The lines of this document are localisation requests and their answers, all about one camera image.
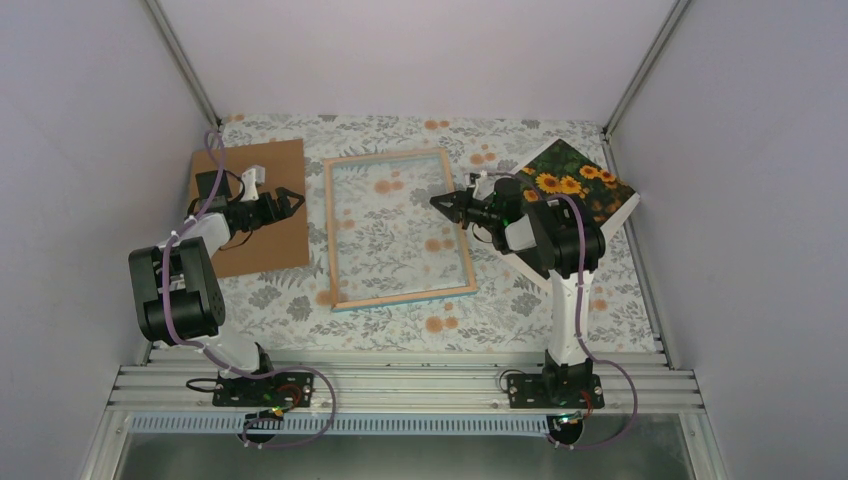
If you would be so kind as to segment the brown cardboard backing board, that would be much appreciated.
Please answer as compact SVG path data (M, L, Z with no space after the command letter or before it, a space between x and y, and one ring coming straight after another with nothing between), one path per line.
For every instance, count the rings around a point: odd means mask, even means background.
M289 219L258 230L231 230L228 206L240 202L241 174L253 165L266 168L259 188L271 193L285 187L305 196L305 157L301 139L226 148L222 153L196 151L190 162L188 214L198 219L188 238L206 245L219 278L305 266L309 263L305 203Z

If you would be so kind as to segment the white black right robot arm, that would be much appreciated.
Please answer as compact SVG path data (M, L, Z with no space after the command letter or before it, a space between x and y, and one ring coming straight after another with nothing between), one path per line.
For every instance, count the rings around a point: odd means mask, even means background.
M544 399L565 407L593 390L595 358L583 339L586 288L606 251L603 232L576 196L556 194L529 201L528 180L503 174L483 197L484 177L472 174L465 189L432 196L429 203L467 230L480 227L503 256L516 256L550 281L552 334L541 373Z

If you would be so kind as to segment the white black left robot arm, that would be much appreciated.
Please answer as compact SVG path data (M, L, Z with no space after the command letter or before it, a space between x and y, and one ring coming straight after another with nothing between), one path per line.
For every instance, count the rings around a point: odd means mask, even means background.
M197 195L183 225L165 241L129 254L138 326L150 342L195 348L218 366L221 377L240 377L238 390L249 402L263 405L276 396L278 377L259 344L226 326L212 258L236 234L252 236L292 218L305 197L285 187L260 191L265 180L260 166L240 175L201 172L195 180Z

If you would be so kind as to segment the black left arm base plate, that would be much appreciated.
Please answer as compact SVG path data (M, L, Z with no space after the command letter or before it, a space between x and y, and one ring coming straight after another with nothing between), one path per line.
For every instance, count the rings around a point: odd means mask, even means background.
M309 407L315 376L288 372L265 379L219 378L212 404L216 407L260 409Z

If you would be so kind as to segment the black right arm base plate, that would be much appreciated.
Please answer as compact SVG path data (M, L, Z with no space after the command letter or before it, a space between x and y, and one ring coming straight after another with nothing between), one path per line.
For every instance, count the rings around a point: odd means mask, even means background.
M504 387L512 409L602 409L606 406L597 375L549 386L541 374L509 373Z

